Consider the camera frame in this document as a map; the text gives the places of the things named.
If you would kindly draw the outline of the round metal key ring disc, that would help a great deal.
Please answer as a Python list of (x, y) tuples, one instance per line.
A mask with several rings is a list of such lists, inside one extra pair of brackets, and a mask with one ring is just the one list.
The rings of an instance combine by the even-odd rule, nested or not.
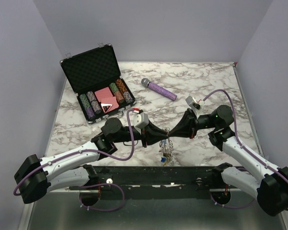
[(162, 157), (166, 158), (166, 161), (163, 164), (163, 166), (166, 166), (167, 164), (172, 163), (173, 159), (173, 142), (170, 140), (169, 137), (167, 137), (164, 140), (161, 140), (159, 143), (159, 152), (162, 154)]

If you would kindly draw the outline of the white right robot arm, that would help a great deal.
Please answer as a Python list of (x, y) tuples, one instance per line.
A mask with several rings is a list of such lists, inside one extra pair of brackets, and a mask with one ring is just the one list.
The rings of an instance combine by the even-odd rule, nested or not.
[(246, 170), (241, 172), (224, 163), (212, 174), (212, 184), (218, 188), (232, 185), (254, 197), (266, 214), (276, 216), (288, 209), (288, 167), (279, 168), (243, 145), (230, 128), (233, 122), (232, 109), (227, 105), (200, 116), (188, 109), (168, 135), (194, 138), (198, 130), (211, 128), (208, 134), (211, 144), (233, 157)]

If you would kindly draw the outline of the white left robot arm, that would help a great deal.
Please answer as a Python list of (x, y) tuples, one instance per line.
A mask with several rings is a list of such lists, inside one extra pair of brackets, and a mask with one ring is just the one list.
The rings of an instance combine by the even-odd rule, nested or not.
[(14, 175), (14, 196), (20, 196), (25, 204), (38, 201), (48, 192), (70, 186), (92, 189), (97, 178), (87, 170), (91, 162), (109, 157), (128, 161), (134, 153), (135, 141), (153, 145), (168, 134), (150, 121), (135, 117), (135, 124), (123, 126), (117, 118), (110, 118), (101, 128), (101, 133), (80, 147), (70, 151), (39, 158), (28, 156)]

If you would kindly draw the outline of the purple glitter microphone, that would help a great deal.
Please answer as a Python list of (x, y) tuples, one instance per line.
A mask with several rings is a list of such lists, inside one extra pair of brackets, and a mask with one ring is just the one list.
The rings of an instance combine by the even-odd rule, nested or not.
[(168, 98), (168, 99), (170, 99), (170, 100), (172, 100), (172, 101), (175, 101), (176, 98), (177, 98), (177, 95), (176, 95), (176, 94), (174, 94), (174, 93), (166, 90), (165, 88), (157, 85), (156, 83), (151, 82), (151, 81), (150, 81), (149, 79), (147, 79), (147, 78), (143, 78), (143, 79), (141, 80), (141, 84), (142, 84), (144, 87), (149, 88), (149, 89), (153, 90), (154, 92), (156, 92), (156, 93), (158, 93), (158, 94), (160, 94), (160, 95), (162, 95), (162, 96), (164, 96), (164, 97), (166, 97), (166, 98)]

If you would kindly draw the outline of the all in triangle button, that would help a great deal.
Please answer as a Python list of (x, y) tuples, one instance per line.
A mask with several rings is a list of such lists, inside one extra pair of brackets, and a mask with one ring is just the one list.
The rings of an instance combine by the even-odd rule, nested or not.
[(103, 109), (104, 113), (108, 113), (110, 109), (112, 108), (113, 104), (109, 103), (101, 103), (101, 108)]

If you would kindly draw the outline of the red playing card deck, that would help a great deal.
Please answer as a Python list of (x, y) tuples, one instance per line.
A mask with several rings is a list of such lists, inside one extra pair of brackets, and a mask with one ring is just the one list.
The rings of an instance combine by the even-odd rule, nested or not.
[(112, 91), (109, 87), (105, 87), (101, 90), (95, 92), (97, 100), (101, 103), (113, 104), (109, 112), (118, 109), (119, 105), (116, 97), (112, 94)]

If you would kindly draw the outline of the black poker chip case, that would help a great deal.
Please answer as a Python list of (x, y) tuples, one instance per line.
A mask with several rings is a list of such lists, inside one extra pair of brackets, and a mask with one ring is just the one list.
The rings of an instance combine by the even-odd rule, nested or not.
[[(113, 46), (101, 47), (68, 57), (60, 61), (85, 119), (89, 124), (96, 123), (136, 104), (135, 97), (121, 72)], [(118, 102), (118, 109), (104, 113), (95, 92), (109, 87)]]

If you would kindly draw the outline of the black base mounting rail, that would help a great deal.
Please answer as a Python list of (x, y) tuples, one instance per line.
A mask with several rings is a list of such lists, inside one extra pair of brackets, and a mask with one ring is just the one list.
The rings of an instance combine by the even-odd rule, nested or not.
[(85, 201), (100, 197), (103, 200), (120, 199), (210, 199), (226, 204), (231, 199), (231, 186), (215, 175), (214, 167), (132, 167), (86, 166), (89, 181), (72, 186)]

